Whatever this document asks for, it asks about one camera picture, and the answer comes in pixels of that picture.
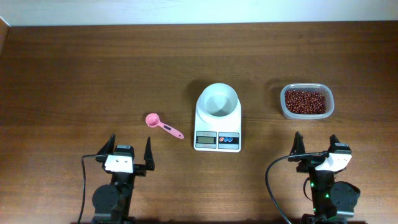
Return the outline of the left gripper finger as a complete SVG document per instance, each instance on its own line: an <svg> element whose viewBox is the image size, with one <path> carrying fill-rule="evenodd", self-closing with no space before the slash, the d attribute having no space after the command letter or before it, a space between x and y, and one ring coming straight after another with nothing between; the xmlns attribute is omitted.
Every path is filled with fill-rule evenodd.
<svg viewBox="0 0 398 224"><path fill-rule="evenodd" d="M97 152L97 156L107 155L114 149L116 135L112 134L107 143Z"/></svg>
<svg viewBox="0 0 398 224"><path fill-rule="evenodd" d="M155 162L152 154L151 139L147 138L146 148L144 152L144 161L146 170L155 170Z"/></svg>

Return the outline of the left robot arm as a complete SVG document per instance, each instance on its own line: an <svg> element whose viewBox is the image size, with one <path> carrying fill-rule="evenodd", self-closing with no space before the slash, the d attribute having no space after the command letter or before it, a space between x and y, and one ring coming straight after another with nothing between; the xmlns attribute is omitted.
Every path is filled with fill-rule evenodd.
<svg viewBox="0 0 398 224"><path fill-rule="evenodd" d="M111 175L111 181L98 187L92 196L95 208L92 223L134 223L129 209L135 178L145 177L148 171L155 170L150 138L146 142L144 164L134 162L132 146L116 145L115 142L116 135L112 134L95 156L103 170Z"/></svg>

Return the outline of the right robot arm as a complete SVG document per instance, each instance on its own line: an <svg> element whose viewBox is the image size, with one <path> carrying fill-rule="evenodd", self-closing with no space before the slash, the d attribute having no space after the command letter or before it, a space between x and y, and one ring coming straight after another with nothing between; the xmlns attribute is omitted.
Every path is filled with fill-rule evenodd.
<svg viewBox="0 0 398 224"><path fill-rule="evenodd" d="M351 148L330 136L327 151L317 155L305 152L303 136L295 133L289 162L298 162L296 171L307 173L310 182L313 214L304 214L301 223L347 223L354 217L354 207L361 191L354 185L335 180L352 158Z"/></svg>

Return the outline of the pink measuring scoop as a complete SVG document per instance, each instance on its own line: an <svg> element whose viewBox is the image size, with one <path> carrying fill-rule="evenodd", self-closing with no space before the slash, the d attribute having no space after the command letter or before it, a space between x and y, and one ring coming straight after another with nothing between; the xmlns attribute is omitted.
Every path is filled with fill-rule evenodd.
<svg viewBox="0 0 398 224"><path fill-rule="evenodd" d="M148 125L148 127L150 128L156 128L156 127L160 127L162 128L164 131L168 132L169 134L171 134L172 136L178 138L178 139L184 139L185 136L178 131L177 129L171 127L168 124L165 124L163 122L161 122L159 115L157 113L150 113L146 116L145 118L145 122L146 125Z"/></svg>

